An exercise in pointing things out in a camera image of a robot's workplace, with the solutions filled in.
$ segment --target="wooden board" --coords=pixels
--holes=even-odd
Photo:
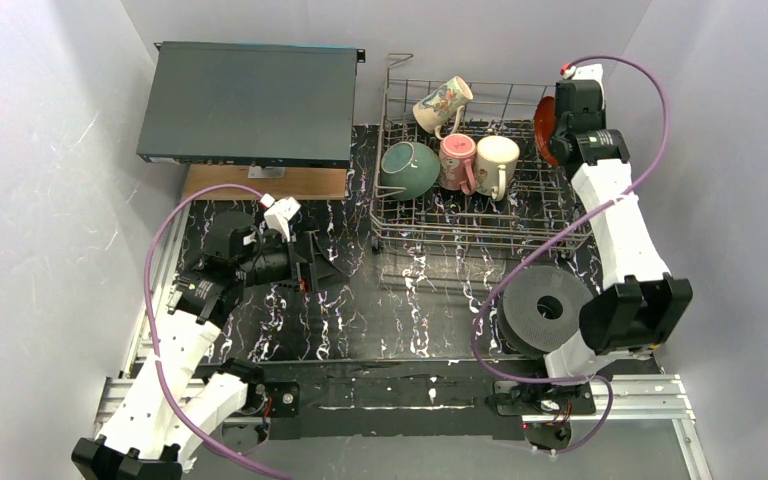
[[[184,186],[184,198],[213,185],[235,183],[268,193],[275,198],[293,196],[296,200],[343,200],[346,196],[346,170],[333,168],[287,167],[283,178],[249,178],[249,167],[234,165],[191,165]],[[252,200],[254,196],[236,188],[210,192],[200,200]]]

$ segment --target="white wall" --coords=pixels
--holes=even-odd
[[[416,57],[399,76],[554,84],[561,65],[619,54],[648,1],[122,0],[143,42],[189,40],[364,48],[356,124],[379,123],[385,57]]]
[[[652,2],[625,55],[665,81],[673,135],[638,192],[695,297],[662,362],[682,375],[715,478],[768,478],[768,2]],[[609,122],[634,169],[660,135],[645,79],[618,68]]]
[[[119,2],[0,1],[0,479],[75,478],[181,184],[134,154],[153,63]]]

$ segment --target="dish rack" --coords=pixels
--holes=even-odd
[[[390,198],[396,192],[382,188],[379,183],[384,152],[403,141],[419,141],[434,151],[439,151],[440,146],[433,134],[416,124],[411,108],[445,80],[391,75],[394,67],[412,57],[410,53],[391,53],[387,57],[370,208],[375,251],[395,242],[410,242],[420,248],[451,245],[467,252],[472,247],[494,248],[508,251],[512,258],[521,257],[583,214],[584,208],[563,169],[543,161],[534,142],[531,121],[534,108],[547,92],[554,91],[554,86],[530,83],[469,82],[467,79],[474,99],[466,107],[458,133],[469,135],[476,142],[487,135],[503,135],[520,147],[520,161],[506,199],[493,202],[477,193],[463,195],[437,185],[413,200]],[[490,120],[476,120],[476,116]],[[527,119],[510,119],[517,117]],[[450,132],[451,127],[450,120],[443,132]],[[550,252],[571,257],[590,234],[589,223],[582,225]]]

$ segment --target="mug handle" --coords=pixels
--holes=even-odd
[[[508,186],[507,178],[505,178],[505,166],[499,165],[499,186],[490,189],[493,201],[501,200],[505,198],[505,187]]]
[[[478,184],[475,181],[475,174],[472,173],[472,159],[467,158],[463,162],[464,170],[466,170],[466,180],[461,182],[461,191],[467,195],[475,193]]]
[[[463,119],[464,110],[466,110],[465,105],[461,105],[460,107],[458,107],[458,110],[455,113],[455,125],[452,127],[452,131],[449,132],[449,135],[458,132],[458,127],[461,126],[461,120]],[[437,137],[437,140],[443,140],[443,137],[441,136],[441,133],[440,133],[441,130],[443,130],[443,125],[437,125],[436,127],[434,127],[434,136]]]

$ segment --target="mug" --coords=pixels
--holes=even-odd
[[[493,200],[505,197],[519,160],[519,146],[510,138],[492,135],[478,142],[475,155],[476,191]]]
[[[440,177],[437,183],[446,190],[460,190],[467,195],[475,192],[475,142],[466,135],[453,133],[440,142]]]
[[[423,130],[434,133],[438,139],[441,139],[440,129],[452,118],[452,115],[456,115],[452,133],[458,130],[466,104],[472,99],[472,90],[469,89],[469,85],[461,77],[455,77],[416,102],[413,106],[413,116]]]
[[[410,200],[427,192],[440,175],[434,150],[419,142],[400,142],[381,157],[382,192],[395,200]]]

